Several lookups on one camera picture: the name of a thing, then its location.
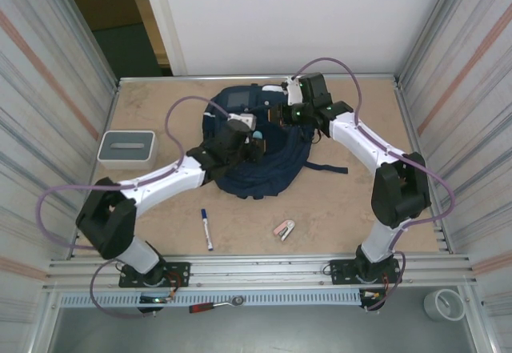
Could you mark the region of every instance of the navy backpack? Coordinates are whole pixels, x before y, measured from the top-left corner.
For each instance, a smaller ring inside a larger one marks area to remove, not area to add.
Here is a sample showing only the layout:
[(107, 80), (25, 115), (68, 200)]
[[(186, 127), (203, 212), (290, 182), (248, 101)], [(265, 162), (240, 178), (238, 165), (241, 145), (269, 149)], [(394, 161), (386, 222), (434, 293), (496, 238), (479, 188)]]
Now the navy backpack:
[[(232, 86), (222, 90), (212, 101), (228, 113), (251, 113), (256, 116), (256, 132), (265, 140), (265, 154), (258, 163), (243, 162), (228, 170), (215, 182), (227, 193), (241, 199), (252, 196), (262, 199), (266, 195), (277, 196), (294, 180), (303, 166), (315, 170), (329, 170), (347, 174), (345, 167), (317, 165), (308, 162), (314, 129), (310, 126), (279, 126), (268, 119), (268, 111), (279, 103), (286, 103), (282, 92), (263, 90), (256, 84)], [(208, 105), (203, 115), (203, 138), (212, 138), (226, 122), (226, 117)]]

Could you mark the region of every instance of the doorway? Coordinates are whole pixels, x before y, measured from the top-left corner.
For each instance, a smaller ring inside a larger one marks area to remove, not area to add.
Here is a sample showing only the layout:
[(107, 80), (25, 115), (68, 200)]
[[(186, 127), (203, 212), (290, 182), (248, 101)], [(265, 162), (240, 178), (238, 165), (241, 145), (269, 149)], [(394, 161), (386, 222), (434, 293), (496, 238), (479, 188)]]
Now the doorway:
[(149, 0), (74, 0), (116, 78), (172, 75)]

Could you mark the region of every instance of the backpack strap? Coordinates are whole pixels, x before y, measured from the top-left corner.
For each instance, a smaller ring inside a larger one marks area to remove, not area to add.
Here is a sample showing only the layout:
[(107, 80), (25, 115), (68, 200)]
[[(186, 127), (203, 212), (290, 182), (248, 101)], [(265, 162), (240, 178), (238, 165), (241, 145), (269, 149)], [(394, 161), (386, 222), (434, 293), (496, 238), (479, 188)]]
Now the backpack strap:
[(348, 167), (332, 166), (332, 165), (318, 165), (309, 161), (304, 162), (305, 167), (309, 167), (313, 170), (328, 170), (339, 174), (349, 174)]

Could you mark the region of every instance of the corrugated metal wall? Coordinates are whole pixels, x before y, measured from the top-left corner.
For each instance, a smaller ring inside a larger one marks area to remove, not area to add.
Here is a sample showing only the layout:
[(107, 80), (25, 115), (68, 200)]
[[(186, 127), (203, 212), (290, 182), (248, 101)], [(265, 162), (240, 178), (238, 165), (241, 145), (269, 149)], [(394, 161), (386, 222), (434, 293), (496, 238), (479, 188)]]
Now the corrugated metal wall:
[(504, 351), (512, 351), (511, 1), (448, 0), (401, 76), (422, 153), (457, 196), (446, 219), (452, 247), (470, 255)]
[[(34, 224), (38, 195), (88, 182), (114, 77), (67, 0), (0, 0), (0, 351), (19, 351), (50, 259), (66, 250)], [(47, 227), (74, 234), (83, 193), (55, 195)]]

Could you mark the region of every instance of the wooden table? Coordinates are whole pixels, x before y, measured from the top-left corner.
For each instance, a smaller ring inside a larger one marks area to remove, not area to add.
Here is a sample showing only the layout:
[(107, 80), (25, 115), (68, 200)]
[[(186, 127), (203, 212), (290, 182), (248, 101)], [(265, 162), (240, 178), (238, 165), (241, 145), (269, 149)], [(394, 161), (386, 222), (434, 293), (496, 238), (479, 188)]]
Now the wooden table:
[[(186, 95), (214, 97), (227, 86), (280, 83), (281, 79), (160, 78), (155, 81), (124, 82), (110, 129), (154, 130), (159, 140), (156, 167), (178, 158), (178, 149), (166, 137), (163, 122), (169, 106)], [(362, 78), (362, 120), (394, 146), (410, 151), (409, 140), (390, 79)], [(333, 100), (356, 106), (357, 94), (350, 79), (328, 78)], [(205, 104), (187, 101), (171, 117), (170, 130), (185, 149), (202, 141), (201, 121)], [(136, 234), (164, 255), (206, 254), (201, 208), (206, 208), (210, 233), (217, 254), (305, 254), (354, 252), (370, 233), (374, 215), (370, 207), (373, 176), (341, 144), (323, 138), (313, 145), (311, 162), (347, 166), (349, 174), (334, 174), (303, 168), (278, 197), (239, 199), (210, 183), (160, 203), (137, 220)], [(97, 178), (114, 181), (132, 179), (140, 170), (98, 168)], [(295, 229), (283, 243), (272, 230), (283, 220), (293, 219)], [(86, 243), (81, 237), (80, 243)], [(400, 239), (403, 251), (438, 251), (430, 224), (410, 229)]]

